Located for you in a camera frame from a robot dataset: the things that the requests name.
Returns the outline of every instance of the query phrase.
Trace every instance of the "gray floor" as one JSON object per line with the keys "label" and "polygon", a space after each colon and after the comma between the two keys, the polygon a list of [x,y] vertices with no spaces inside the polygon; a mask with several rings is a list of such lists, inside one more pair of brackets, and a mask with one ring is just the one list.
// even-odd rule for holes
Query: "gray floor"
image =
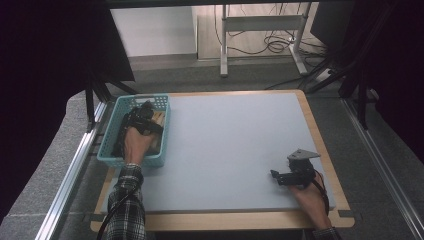
{"label": "gray floor", "polygon": [[[176,59],[180,59],[178,64],[175,63]],[[198,62],[191,57],[132,59],[132,65],[137,81],[128,85],[144,93],[262,90],[298,77],[291,58],[233,60],[230,62],[229,77],[224,79],[219,77],[217,61]],[[291,82],[276,89],[293,89],[298,84]],[[336,82],[307,97],[356,218],[354,227],[339,231],[344,239],[414,239],[337,97],[338,86]],[[110,87],[110,90],[114,95],[124,94],[114,87]],[[419,215],[423,216],[424,190],[420,184],[424,180],[422,163],[385,124],[372,105],[368,106],[367,117],[369,131],[388,165]],[[78,148],[86,128],[85,122],[85,97],[84,93],[80,93],[68,102],[62,127],[39,169],[3,221],[0,239],[34,239]],[[92,152],[96,151],[96,147],[93,146]],[[95,218],[91,213],[106,169],[95,157],[87,158],[72,193],[73,200],[65,208],[54,239],[95,237],[89,223]],[[280,231],[201,234],[205,233],[158,234],[157,239],[205,239],[205,236],[246,239],[246,235],[253,235],[254,239],[284,239]]]}

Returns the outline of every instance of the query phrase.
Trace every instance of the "aluminum frame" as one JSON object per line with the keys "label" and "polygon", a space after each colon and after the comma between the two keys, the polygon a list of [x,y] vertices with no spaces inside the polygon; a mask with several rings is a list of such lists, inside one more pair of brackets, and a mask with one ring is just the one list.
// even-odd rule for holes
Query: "aluminum frame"
{"label": "aluminum frame", "polygon": [[417,210],[412,205],[411,200],[405,194],[399,182],[396,180],[396,177],[393,175],[392,171],[386,163],[385,157],[380,152],[369,131],[362,128],[361,123],[356,118],[357,113],[352,102],[346,99],[342,99],[341,101],[346,108],[346,111],[348,112],[350,120],[352,121],[356,131],[365,143],[365,147],[371,155],[371,159],[373,160],[383,182],[386,184],[387,189],[392,195],[393,200],[402,213],[406,224],[409,226],[415,239],[424,239],[424,225]]}
{"label": "aluminum frame", "polygon": [[[107,103],[99,103],[95,111],[96,123],[99,123],[102,120],[107,107]],[[57,227],[57,224],[59,223],[59,219],[62,215],[63,209],[65,208],[66,203],[69,200],[69,195],[72,192],[72,189],[81,171],[82,165],[84,164],[84,160],[86,159],[89,153],[91,144],[93,143],[96,133],[99,129],[99,125],[100,124],[96,124],[93,130],[83,135],[80,145],[78,146],[78,149],[74,155],[74,158],[72,159],[68,171],[66,172],[62,184],[60,185],[59,190],[57,191],[52,205],[50,206],[50,209],[47,212],[47,215],[44,218],[44,221],[35,239],[44,240],[50,239],[52,237]]]}
{"label": "aluminum frame", "polygon": [[311,5],[312,2],[308,2],[302,15],[256,17],[227,17],[226,5],[222,5],[221,77],[228,76],[227,32],[272,30],[297,30],[296,39],[293,44],[290,44],[289,49],[300,75],[307,75],[308,71],[299,54],[299,45],[305,31]]}

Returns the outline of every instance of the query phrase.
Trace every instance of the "wrist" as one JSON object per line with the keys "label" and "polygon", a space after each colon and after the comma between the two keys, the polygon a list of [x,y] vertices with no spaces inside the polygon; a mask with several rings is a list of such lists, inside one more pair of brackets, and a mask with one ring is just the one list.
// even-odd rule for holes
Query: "wrist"
{"label": "wrist", "polygon": [[311,218],[315,230],[324,230],[333,227],[327,215]]}
{"label": "wrist", "polygon": [[141,165],[143,163],[144,154],[144,152],[129,150],[125,154],[125,163]]}

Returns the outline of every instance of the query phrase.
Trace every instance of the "wall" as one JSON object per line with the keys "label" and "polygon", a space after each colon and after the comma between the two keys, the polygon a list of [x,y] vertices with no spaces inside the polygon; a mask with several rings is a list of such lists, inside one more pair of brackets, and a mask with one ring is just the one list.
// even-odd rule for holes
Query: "wall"
{"label": "wall", "polygon": [[111,12],[128,57],[196,53],[192,7]]}

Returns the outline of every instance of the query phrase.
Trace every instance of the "table leg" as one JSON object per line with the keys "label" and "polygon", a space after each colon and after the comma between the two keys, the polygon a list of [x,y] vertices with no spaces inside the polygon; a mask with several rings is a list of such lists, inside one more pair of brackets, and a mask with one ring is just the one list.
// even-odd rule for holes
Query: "table leg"
{"label": "table leg", "polygon": [[293,45],[289,46],[290,52],[293,56],[294,62],[296,63],[297,69],[299,70],[300,75],[307,75],[308,71],[303,64],[303,61],[299,55],[299,45],[300,41],[302,41],[303,32],[305,31],[306,22],[309,17],[309,10],[311,9],[311,2],[308,2],[305,11],[302,13],[302,20],[300,22],[299,29],[296,33],[296,39]]}
{"label": "table leg", "polygon": [[221,77],[228,77],[226,20],[227,20],[227,5],[222,5]]}

